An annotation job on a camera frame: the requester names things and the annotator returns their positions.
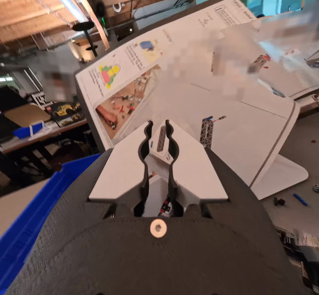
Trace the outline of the black printed lego box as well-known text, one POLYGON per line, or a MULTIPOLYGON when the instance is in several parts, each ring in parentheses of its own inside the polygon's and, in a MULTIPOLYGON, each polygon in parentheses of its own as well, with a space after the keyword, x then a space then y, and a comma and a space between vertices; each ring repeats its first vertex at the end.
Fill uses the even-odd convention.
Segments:
POLYGON ((45 106, 44 110, 60 128, 85 120, 79 101, 54 102, 45 106))

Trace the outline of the grey lego car model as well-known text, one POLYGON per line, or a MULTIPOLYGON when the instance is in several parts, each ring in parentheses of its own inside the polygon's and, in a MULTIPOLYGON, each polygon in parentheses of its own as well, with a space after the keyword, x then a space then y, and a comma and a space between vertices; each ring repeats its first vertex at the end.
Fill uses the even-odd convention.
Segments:
POLYGON ((166 234, 154 241, 169 293, 309 294, 305 271, 318 294, 314 250, 299 244, 301 234, 287 241, 250 190, 205 207, 167 218, 166 234))

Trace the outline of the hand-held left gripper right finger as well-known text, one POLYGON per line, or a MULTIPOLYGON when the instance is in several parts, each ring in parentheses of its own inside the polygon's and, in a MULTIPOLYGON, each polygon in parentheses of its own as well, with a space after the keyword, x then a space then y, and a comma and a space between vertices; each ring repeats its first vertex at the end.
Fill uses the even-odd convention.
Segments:
POLYGON ((173 159, 168 176, 172 215, 182 217, 193 204, 205 209, 207 203, 227 201, 228 195, 203 145, 170 119, 165 121, 165 128, 173 159))

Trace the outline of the blue storage bin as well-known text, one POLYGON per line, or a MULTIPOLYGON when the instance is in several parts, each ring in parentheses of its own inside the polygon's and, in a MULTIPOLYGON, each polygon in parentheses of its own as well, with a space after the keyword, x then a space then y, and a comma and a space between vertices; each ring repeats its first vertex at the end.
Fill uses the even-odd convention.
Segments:
POLYGON ((44 222, 61 195, 98 157, 100 154, 63 164, 62 169, 53 174, 1 236, 0 294, 6 292, 23 267, 44 222))

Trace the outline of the lego instruction booklet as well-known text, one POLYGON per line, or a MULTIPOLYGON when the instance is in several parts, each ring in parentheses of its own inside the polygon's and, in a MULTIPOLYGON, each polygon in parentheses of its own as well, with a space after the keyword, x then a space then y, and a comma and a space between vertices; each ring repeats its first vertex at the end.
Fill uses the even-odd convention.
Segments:
POLYGON ((104 148, 146 120, 172 119, 248 185, 270 168, 297 120, 295 99, 318 87, 296 30, 300 12, 257 19, 240 0, 213 0, 144 28, 75 74, 104 148))

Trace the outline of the wooden work table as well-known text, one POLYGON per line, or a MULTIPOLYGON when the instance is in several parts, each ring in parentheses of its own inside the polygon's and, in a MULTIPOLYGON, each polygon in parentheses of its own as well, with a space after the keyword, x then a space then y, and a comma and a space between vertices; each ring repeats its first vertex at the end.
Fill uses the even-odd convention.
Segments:
POLYGON ((84 126, 86 124, 87 124, 87 120, 84 119, 82 121, 70 124, 68 126, 53 127, 51 129, 49 128, 45 131, 40 131, 39 133, 37 133, 36 135, 34 135, 32 137, 30 136, 30 137, 27 137, 24 139, 19 139, 19 138, 15 137, 14 139, 12 139, 10 141, 1 143, 0 151, 3 154, 7 154, 7 153, 10 153, 12 151, 30 146, 34 143, 45 141, 47 139, 59 136, 65 132, 68 132, 68 131, 73 130, 75 128, 84 126))

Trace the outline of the white book stand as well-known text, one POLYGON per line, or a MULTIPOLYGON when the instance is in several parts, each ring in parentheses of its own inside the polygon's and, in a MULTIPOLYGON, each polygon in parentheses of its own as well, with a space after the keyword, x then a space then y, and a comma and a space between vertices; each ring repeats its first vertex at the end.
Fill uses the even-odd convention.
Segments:
POLYGON ((255 41, 260 26, 240 0, 214 0, 158 22, 75 74, 103 150, 152 120, 147 163, 168 177, 171 119, 220 157, 261 200, 306 180, 279 154, 300 106, 278 87, 276 63, 255 41))

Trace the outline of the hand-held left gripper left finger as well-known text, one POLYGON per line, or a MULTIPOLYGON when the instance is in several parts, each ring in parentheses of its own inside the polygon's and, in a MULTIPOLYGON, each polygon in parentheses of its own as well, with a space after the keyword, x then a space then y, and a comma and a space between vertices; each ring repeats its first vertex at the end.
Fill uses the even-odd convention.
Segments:
POLYGON ((88 197, 90 202, 123 204, 134 216, 143 215, 149 195, 145 158, 150 152, 152 127, 149 120, 114 146, 88 197))

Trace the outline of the black round stool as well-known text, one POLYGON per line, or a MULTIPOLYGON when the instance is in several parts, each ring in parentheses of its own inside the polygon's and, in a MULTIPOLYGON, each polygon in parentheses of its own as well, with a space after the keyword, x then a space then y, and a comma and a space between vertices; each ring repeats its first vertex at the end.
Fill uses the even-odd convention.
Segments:
POLYGON ((74 24, 72 26, 72 30, 76 31, 76 32, 84 32, 86 35, 86 38, 90 44, 90 48, 88 48, 88 50, 91 50, 94 54, 95 57, 98 56, 97 52, 96 52, 96 47, 90 37, 90 34, 88 33, 89 30, 91 30, 93 27, 95 26, 94 22, 89 20, 86 22, 79 22, 77 24, 74 24))

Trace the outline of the blue lego pin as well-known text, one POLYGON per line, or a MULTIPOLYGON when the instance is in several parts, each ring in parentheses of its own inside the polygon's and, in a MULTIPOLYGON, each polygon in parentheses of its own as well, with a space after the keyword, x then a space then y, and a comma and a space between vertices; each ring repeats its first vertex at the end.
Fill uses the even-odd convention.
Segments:
POLYGON ((293 193, 293 196, 304 206, 308 206, 308 203, 302 198, 300 197, 297 193, 293 193))

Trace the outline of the small blue tray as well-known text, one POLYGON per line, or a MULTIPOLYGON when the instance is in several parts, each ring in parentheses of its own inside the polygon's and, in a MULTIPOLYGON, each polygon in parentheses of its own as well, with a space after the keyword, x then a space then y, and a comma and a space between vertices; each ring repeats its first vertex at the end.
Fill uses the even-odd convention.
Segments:
POLYGON ((45 123, 42 121, 36 124, 29 125, 27 127, 20 127, 14 130, 12 133, 18 139, 24 139, 24 138, 33 137, 35 134, 41 132, 44 128, 45 128, 45 123))

